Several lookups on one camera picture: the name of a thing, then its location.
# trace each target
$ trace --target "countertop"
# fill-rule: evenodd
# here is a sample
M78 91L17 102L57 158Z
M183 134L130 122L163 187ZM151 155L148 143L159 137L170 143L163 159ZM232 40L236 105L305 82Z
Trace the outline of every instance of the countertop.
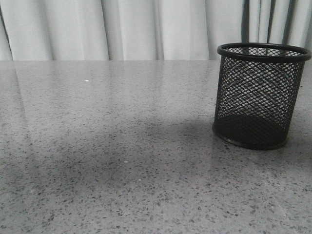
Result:
M312 233L312 63L271 151L212 132L218 72L0 62L0 233Z

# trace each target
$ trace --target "curtain fold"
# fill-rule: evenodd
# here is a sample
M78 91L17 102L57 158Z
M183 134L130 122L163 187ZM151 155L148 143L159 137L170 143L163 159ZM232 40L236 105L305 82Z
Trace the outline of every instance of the curtain fold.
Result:
M206 60L242 38L312 49L312 0L0 0L0 11L0 60Z

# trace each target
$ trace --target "table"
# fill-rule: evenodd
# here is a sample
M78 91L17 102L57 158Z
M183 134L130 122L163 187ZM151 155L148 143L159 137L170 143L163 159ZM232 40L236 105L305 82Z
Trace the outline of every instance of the table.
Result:
M219 61L0 63L0 233L312 232L312 63L281 149L212 132Z

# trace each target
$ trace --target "black mesh pen holder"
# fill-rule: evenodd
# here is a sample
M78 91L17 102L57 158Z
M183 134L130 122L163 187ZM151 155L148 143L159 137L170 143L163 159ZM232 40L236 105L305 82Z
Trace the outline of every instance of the black mesh pen holder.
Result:
M284 145L311 52L267 43L224 44L217 51L221 66L213 131L248 149Z

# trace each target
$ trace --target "curtain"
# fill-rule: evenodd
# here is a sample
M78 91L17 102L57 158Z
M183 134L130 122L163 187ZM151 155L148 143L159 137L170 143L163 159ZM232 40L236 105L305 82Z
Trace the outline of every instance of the curtain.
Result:
M216 59L218 45L312 49L312 0L0 0L0 60Z

